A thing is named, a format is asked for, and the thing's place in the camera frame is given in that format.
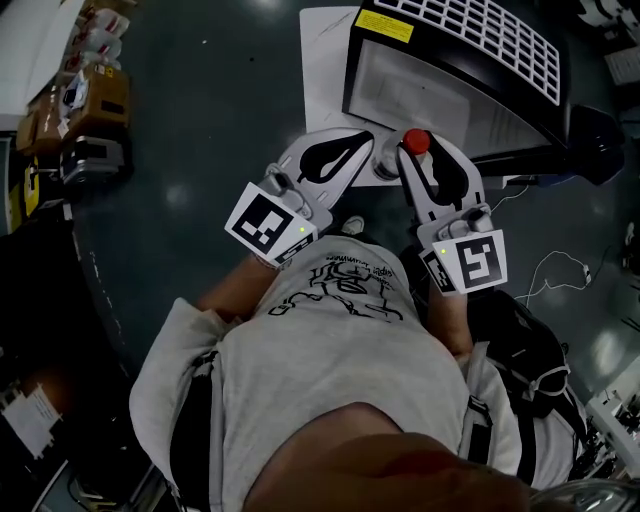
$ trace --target dark floor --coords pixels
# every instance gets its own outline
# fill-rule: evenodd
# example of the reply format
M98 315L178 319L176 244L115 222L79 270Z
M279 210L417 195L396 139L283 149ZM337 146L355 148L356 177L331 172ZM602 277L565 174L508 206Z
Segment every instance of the dark floor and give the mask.
M119 190L75 209L98 309L131 373L173 300L195 299L245 254L224 232L227 216L247 181L259 179L266 164L304 132L300 9L355 3L141 2L121 58L133 84L136 172ZM516 14L526 11L522 2L502 3L517 4ZM604 61L585 43L568 39L573 101L612 112ZM617 248L639 191L635 154L632 148L628 153L626 170L609 184L596 188L576 178L533 188L495 215L506 236L505 289L514 295L526 292L535 265L549 251L567 251L594 272L614 245L590 289L547 291L531 300L533 312L569 343L583 398L640 353L640 337L611 305L620 282ZM489 202L502 195L488 193ZM346 200L346 209L367 217L370 234L395 251L404 248L409 217L400 190L357 189ZM579 266L561 256L539 277L582 284Z

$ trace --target cable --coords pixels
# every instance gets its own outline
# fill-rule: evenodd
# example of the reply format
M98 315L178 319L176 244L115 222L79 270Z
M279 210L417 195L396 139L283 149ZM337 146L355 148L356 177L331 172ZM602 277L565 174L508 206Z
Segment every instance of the cable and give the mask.
M604 253L602 253L602 258L600 258L600 264L598 265L598 270L596 270L595 274L593 274L592 283L595 283L596 279L598 279L598 275L600 274L600 271L602 270L602 267L604 266L604 259L607 257L607 253L609 252L609 249L611 249L612 247L613 247L613 245L609 245L604 250Z
M71 476L69 477L69 480L67 480L67 492L69 493L69 496L71 497L71 499L73 501L75 501L80 507L82 507L83 509L85 509L87 512L91 512L87 506L82 503L78 498L76 498L73 493L71 492L71 484L73 482L75 482L76 477L78 476L77 473L71 473Z
M554 254L562 254L564 256L566 256L567 258L569 258L572 261L575 261L576 263L579 263L580 266L582 267L582 271L584 273L585 276L585 285L584 286L574 286L572 284L556 284L556 285L550 285L549 281L547 281L546 279L544 280L544 284L542 285L542 288L540 288L537 292L535 293L531 293L533 290L533 285L536 282L536 276L538 275L538 269L540 268L540 266L547 261L551 256L553 256ZM531 286L529 287L529 291L527 292L526 295L520 295L518 297L516 297L516 300L519 299L527 299L527 301L525 302L525 306L529 307L529 299L531 299L531 297L535 297L536 295L541 294L544 290L546 290L547 288L549 290L557 290L558 288L572 288L574 290L578 290L578 291L582 291L584 290L587 286L589 286L589 284L591 283L591 274L589 273L589 267L587 265L585 265L584 263L582 263L580 260L577 260L576 258L574 258L573 256L571 256L570 254L564 252L564 251L551 251L549 254L547 254L544 258L542 258L540 260L540 262L538 263L538 265L536 266L536 269L533 271L533 278L531 279Z
M506 196L506 197L503 197L502 199L500 199L500 201L498 201L498 204L496 204L493 208L491 208L491 213L495 212L498 209L498 206L500 206L505 201L509 201L511 199L515 199L517 197L520 197L527 190L529 190L529 187L530 187L530 185L525 186L524 189L521 192L518 192L515 196Z

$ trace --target sneaker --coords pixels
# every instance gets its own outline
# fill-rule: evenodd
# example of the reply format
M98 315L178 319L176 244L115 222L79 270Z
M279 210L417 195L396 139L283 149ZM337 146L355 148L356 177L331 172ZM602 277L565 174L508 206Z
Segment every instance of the sneaker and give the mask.
M345 235L358 235L364 231L364 219L360 215L349 217L340 231Z

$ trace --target black backpack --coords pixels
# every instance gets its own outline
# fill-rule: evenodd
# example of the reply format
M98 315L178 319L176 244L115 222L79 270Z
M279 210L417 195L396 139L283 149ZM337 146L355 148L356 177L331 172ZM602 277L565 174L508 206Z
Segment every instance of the black backpack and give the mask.
M471 300L468 320L474 342L489 341L487 358L504 382L522 440L518 477L531 484L535 475L534 418L555 410L586 443L586 424L568 391L565 349L551 329L502 291ZM574 444L574 461L578 443Z

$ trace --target yellow warning label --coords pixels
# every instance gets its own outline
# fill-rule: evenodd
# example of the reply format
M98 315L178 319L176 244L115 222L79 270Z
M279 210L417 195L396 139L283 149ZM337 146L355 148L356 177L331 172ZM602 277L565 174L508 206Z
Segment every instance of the yellow warning label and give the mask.
M389 16L378 14L377 12L367 11L366 9L362 9L360 12L358 21L356 21L356 27L373 30L374 32L393 37L404 43L409 42L411 33L413 32L413 25L389 18Z

